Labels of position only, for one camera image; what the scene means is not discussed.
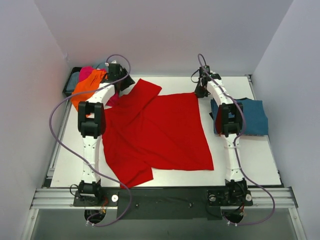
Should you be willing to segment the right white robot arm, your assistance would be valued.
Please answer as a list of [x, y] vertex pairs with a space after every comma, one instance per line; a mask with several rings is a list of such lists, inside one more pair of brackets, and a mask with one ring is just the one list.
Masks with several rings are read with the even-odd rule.
[[229, 189], [223, 192], [223, 199], [229, 205], [236, 204], [241, 199], [241, 192], [236, 184], [246, 185], [245, 176], [239, 154], [240, 136], [243, 134], [243, 105], [237, 103], [227, 92], [219, 74], [212, 72], [208, 65], [200, 66], [194, 90], [197, 98], [212, 97], [217, 104], [217, 114], [214, 119], [216, 132], [224, 140], [223, 147], [226, 158], [225, 184]]

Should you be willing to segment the red t-shirt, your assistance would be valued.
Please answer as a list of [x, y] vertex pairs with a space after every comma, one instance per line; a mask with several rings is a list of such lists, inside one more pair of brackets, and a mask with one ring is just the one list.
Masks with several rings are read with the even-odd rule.
[[194, 93], [162, 95], [160, 86], [140, 79], [104, 114], [105, 161], [122, 188], [151, 181], [153, 169], [214, 169]]

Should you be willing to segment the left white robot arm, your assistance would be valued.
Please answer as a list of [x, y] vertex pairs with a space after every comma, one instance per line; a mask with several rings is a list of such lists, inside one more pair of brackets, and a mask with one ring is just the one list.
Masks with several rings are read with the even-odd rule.
[[83, 158], [79, 198], [98, 206], [103, 198], [99, 171], [99, 148], [106, 130], [105, 105], [113, 106], [119, 93], [135, 82], [116, 61], [107, 62], [107, 69], [84, 67], [72, 92], [71, 103], [78, 113], [77, 129], [82, 137]]

